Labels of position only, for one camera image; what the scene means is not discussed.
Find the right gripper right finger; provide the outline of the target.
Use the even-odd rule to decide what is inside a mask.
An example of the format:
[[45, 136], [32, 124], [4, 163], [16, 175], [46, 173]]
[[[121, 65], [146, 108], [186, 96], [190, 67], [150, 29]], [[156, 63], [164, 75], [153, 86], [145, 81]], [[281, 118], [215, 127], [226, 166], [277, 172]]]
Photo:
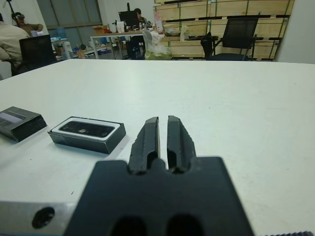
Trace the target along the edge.
[[167, 161], [172, 173], [187, 172], [196, 158], [194, 142], [176, 116], [168, 116], [167, 123]]

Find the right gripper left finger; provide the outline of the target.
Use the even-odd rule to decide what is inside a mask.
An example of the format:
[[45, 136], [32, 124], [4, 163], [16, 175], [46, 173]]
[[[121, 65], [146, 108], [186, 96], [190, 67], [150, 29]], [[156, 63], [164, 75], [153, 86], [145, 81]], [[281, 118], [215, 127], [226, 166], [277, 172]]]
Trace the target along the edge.
[[160, 159], [159, 119], [145, 121], [132, 144], [128, 169], [133, 174], [144, 174], [155, 159]]

